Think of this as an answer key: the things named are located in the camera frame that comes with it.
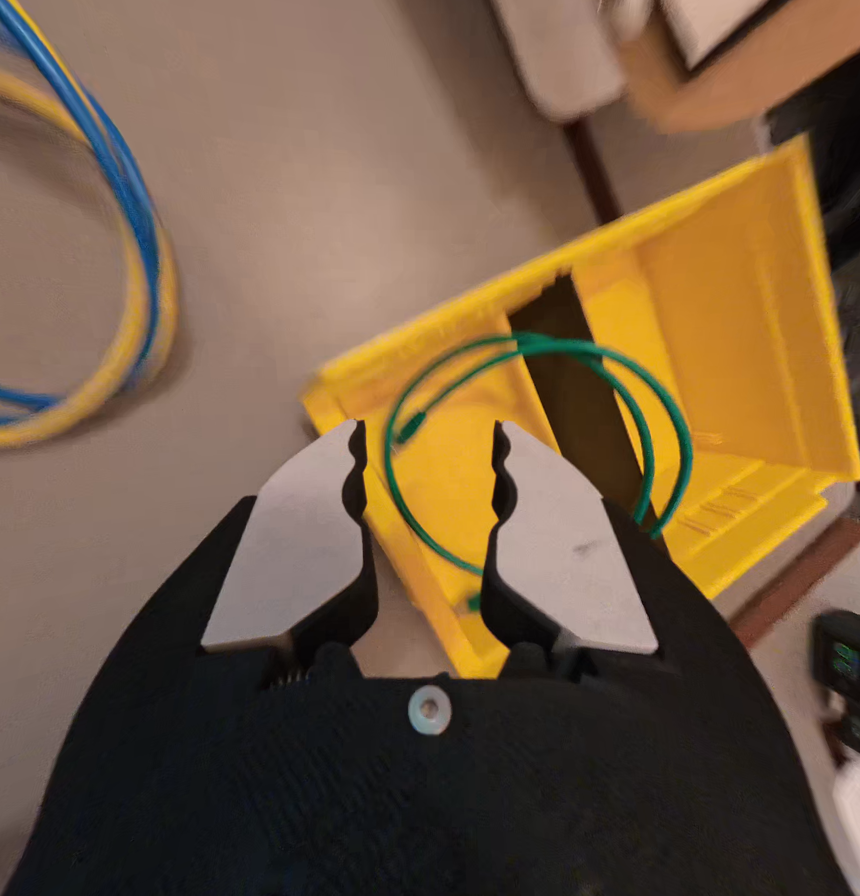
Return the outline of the black device with screen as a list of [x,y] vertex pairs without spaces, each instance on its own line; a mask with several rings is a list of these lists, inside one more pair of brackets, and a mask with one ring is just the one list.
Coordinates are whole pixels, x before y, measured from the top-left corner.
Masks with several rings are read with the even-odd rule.
[[832,609],[810,629],[811,672],[817,685],[840,701],[833,723],[841,745],[860,755],[860,614]]

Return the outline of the yellow plastic bin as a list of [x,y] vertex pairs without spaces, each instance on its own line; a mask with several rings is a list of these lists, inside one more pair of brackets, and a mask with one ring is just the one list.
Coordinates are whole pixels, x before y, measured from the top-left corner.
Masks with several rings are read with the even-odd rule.
[[[699,185],[595,230],[324,365],[303,394],[320,434],[367,426],[367,521],[457,673],[492,678],[505,649],[465,604],[479,577],[437,555],[402,520],[383,430],[436,359],[515,330],[591,339],[633,359],[691,430],[693,471],[663,533],[709,599],[752,571],[860,479],[860,448],[811,162],[799,135]],[[641,446],[616,396],[568,358],[485,372],[430,411],[393,468],[416,519],[479,565],[494,523],[495,420],[514,420],[631,511]],[[585,457],[581,461],[581,450]]]

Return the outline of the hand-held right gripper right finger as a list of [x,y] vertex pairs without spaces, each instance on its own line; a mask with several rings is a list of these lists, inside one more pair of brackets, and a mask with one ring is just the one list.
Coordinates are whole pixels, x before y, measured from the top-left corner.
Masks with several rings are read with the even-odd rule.
[[658,639],[592,482],[512,421],[493,426],[492,468],[495,523],[480,596],[492,636],[548,656],[655,654]]

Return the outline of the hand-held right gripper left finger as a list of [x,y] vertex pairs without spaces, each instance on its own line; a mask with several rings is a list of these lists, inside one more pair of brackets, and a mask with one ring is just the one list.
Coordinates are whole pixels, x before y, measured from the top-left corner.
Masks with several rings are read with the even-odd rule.
[[354,646],[379,611],[367,428],[346,420],[263,484],[201,637],[204,651]]

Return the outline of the white metal document stand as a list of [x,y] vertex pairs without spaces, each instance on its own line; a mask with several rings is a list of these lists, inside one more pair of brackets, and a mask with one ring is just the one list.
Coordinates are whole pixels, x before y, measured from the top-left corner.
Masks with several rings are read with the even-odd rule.
[[525,92],[566,125],[620,99],[626,79],[593,1],[492,1]]

